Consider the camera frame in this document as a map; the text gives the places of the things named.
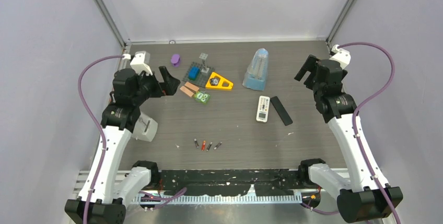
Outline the white remote control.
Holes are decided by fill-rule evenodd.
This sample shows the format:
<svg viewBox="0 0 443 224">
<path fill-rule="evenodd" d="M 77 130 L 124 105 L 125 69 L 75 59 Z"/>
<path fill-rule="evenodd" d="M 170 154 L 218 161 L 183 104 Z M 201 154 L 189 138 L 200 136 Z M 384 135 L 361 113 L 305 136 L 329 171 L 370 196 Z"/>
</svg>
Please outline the white remote control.
<svg viewBox="0 0 443 224">
<path fill-rule="evenodd" d="M 259 96 L 256 121 L 266 123 L 269 115 L 270 97 Z"/>
</svg>

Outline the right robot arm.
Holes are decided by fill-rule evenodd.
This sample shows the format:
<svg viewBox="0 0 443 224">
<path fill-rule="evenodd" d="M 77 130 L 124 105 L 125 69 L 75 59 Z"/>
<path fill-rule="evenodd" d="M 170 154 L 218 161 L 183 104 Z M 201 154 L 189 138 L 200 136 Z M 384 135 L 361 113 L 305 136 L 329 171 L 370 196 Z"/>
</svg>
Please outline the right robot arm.
<svg viewBox="0 0 443 224">
<path fill-rule="evenodd" d="M 295 76 L 304 75 L 305 86 L 312 90 L 317 111 L 336 138 L 348 169 L 346 179 L 320 158 L 301 161 L 298 181 L 304 187 L 319 186 L 337 203 L 347 223 L 387 218 L 403 199 L 398 186 L 391 186 L 382 174 L 366 142 L 357 105 L 345 93 L 342 80 L 347 71 L 334 59 L 320 60 L 309 55 Z"/>
</svg>

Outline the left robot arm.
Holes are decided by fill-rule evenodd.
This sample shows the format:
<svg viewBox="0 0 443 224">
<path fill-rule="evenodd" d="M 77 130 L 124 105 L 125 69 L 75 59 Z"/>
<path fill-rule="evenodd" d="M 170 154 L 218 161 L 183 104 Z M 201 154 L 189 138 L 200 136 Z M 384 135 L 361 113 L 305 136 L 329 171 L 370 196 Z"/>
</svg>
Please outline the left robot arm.
<svg viewBox="0 0 443 224">
<path fill-rule="evenodd" d="M 160 66 L 163 81 L 144 70 L 125 68 L 114 74 L 111 102 L 102 113 L 99 148 L 88 178 L 76 199 L 69 199 L 65 212 L 74 223 L 123 223 L 129 206 L 144 187 L 160 183 L 158 166 L 137 161 L 127 177 L 115 183 L 124 150 L 131 138 L 151 141 L 156 134 L 154 120 L 140 111 L 149 98 L 173 96 L 180 81 L 167 67 Z"/>
</svg>

